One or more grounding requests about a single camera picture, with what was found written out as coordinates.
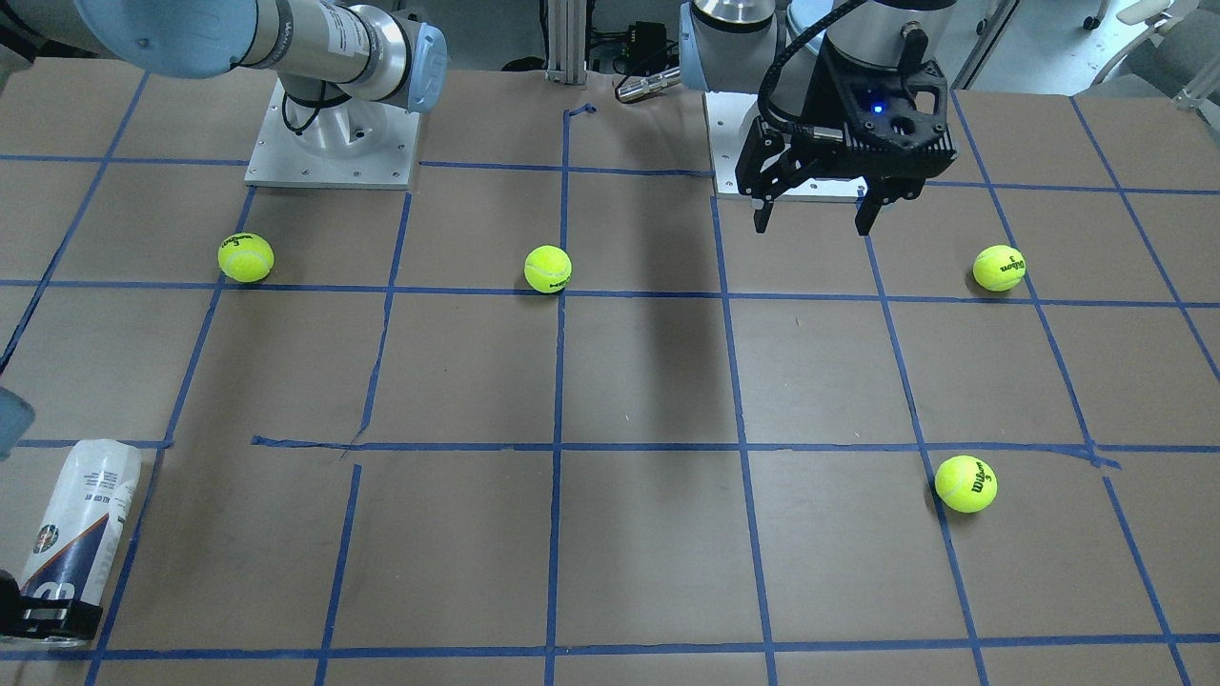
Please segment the clear tennis ball can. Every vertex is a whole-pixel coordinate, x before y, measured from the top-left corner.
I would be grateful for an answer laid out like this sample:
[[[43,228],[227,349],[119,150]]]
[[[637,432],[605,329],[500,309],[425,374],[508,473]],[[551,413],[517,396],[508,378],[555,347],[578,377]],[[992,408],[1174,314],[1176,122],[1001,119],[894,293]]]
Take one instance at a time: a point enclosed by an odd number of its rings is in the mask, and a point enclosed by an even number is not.
[[[134,446],[118,439],[74,443],[16,579],[22,594],[102,608],[140,474],[142,455]]]

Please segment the tennis ball near base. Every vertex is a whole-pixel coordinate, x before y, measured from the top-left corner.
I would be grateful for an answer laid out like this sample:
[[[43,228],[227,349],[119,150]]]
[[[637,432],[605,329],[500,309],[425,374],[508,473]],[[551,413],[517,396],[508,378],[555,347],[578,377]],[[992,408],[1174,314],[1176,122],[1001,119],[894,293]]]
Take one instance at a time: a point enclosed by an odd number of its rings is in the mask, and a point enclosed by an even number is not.
[[[1024,253],[1014,247],[988,247],[974,260],[974,281],[985,291],[1013,291],[1026,276]]]

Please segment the tennis ball middle of row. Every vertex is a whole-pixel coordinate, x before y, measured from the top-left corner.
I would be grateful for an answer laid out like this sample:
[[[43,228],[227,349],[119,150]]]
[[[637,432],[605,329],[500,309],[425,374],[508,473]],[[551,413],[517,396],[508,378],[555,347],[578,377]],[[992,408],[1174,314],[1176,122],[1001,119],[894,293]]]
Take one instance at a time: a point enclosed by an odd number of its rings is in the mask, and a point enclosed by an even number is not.
[[[536,247],[527,253],[523,265],[526,283],[538,293],[565,291],[573,270],[567,251],[559,247]]]

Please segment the tennis ball near table centre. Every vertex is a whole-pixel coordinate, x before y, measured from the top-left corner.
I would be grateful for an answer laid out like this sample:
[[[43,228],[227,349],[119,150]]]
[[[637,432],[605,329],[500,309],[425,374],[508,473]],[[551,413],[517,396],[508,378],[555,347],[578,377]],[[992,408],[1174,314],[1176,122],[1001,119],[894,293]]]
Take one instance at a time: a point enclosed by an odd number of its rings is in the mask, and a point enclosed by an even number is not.
[[[935,474],[935,492],[946,507],[963,514],[985,511],[998,494],[997,474],[980,457],[959,454]]]

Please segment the tennis ball far end row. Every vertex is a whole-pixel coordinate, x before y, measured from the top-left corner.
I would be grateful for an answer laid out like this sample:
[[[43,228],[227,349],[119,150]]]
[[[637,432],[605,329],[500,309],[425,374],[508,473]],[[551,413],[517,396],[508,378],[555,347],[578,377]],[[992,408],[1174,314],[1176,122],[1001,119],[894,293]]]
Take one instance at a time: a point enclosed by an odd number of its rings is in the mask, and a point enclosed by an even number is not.
[[[217,262],[228,278],[254,283],[266,278],[274,269],[274,251],[262,237],[240,232],[221,242]]]

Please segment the silver flashlight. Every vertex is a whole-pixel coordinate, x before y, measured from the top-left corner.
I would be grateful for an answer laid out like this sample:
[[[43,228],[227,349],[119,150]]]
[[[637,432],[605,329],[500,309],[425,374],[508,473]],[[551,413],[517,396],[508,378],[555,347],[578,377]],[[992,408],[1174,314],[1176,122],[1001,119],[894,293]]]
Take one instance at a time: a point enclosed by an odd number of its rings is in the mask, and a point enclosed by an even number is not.
[[[669,90],[682,83],[682,70],[670,67],[655,74],[623,74],[623,78],[615,87],[615,99],[620,104],[640,103],[647,96],[658,95],[659,92]]]

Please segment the aluminium frame post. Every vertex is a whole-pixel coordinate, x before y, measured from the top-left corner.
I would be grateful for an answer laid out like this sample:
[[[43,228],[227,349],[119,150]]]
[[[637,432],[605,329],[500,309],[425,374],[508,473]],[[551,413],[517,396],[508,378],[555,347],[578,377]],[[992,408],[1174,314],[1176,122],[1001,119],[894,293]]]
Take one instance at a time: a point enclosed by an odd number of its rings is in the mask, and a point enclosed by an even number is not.
[[[545,78],[553,83],[584,87],[589,40],[590,2],[550,0],[543,2]]]

